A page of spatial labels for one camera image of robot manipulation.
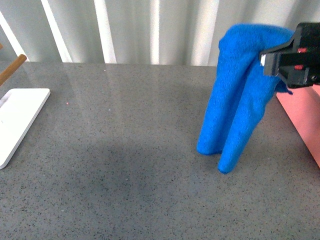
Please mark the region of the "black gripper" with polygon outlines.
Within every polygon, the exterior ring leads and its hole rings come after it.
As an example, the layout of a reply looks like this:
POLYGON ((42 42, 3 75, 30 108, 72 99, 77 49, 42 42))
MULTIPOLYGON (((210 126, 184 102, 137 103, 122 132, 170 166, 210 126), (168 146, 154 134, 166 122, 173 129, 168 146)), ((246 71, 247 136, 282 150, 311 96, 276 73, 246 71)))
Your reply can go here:
POLYGON ((279 77, 288 88, 320 84, 320 24, 301 22, 292 38, 259 53, 265 76, 279 77))

